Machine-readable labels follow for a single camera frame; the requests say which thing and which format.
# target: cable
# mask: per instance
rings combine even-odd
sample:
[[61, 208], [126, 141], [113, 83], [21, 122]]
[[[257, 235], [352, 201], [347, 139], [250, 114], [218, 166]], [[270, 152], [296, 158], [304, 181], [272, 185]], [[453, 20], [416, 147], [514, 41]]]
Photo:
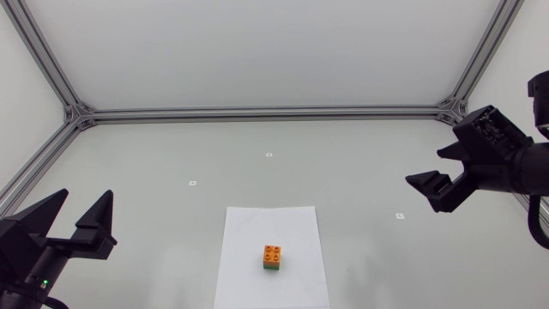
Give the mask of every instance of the cable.
[[50, 308], [53, 308], [53, 309], [69, 309], [67, 305], [65, 305], [61, 300], [56, 300], [52, 297], [46, 298], [44, 305], [49, 306]]
[[549, 237], [543, 232], [540, 224], [541, 197], [530, 196], [528, 209], [528, 229], [535, 241], [542, 247], [549, 249]]

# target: metal extrusion beam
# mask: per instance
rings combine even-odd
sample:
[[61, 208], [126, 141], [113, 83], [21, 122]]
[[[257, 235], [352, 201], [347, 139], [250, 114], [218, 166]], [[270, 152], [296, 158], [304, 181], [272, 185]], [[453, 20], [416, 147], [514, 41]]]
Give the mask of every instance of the metal extrusion beam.
[[0, 1], [61, 103], [64, 106], [76, 106], [80, 100], [53, 56], [28, 6], [22, 0]]
[[503, 41], [523, 2], [524, 0], [500, 1], [462, 77], [455, 86], [451, 98], [467, 101]]
[[436, 106], [326, 106], [276, 108], [135, 109], [97, 111], [97, 124], [334, 119], [433, 119]]
[[64, 124], [0, 191], [0, 218], [12, 215], [53, 162], [78, 136], [76, 122]]

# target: lego brick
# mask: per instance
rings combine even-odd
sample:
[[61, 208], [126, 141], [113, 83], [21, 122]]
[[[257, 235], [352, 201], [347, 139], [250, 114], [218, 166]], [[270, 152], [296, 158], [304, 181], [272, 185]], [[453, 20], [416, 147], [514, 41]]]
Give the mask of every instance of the lego brick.
[[263, 268], [278, 270], [281, 266], [282, 249], [276, 245], [266, 245], [263, 252]]

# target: orange lego brick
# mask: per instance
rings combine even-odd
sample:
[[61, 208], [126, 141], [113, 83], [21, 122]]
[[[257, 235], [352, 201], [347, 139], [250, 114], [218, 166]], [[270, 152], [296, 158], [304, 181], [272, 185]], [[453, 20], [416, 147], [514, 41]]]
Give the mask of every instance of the orange lego brick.
[[278, 270], [281, 266], [282, 249], [276, 245], [266, 245], [263, 252], [263, 268], [266, 270]]

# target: green lego brick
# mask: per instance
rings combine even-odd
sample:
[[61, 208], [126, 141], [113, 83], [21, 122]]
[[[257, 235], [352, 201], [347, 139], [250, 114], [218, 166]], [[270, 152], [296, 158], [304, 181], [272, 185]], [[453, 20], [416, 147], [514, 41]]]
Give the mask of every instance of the green lego brick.
[[263, 265], [263, 268], [266, 270], [279, 270], [280, 266]]

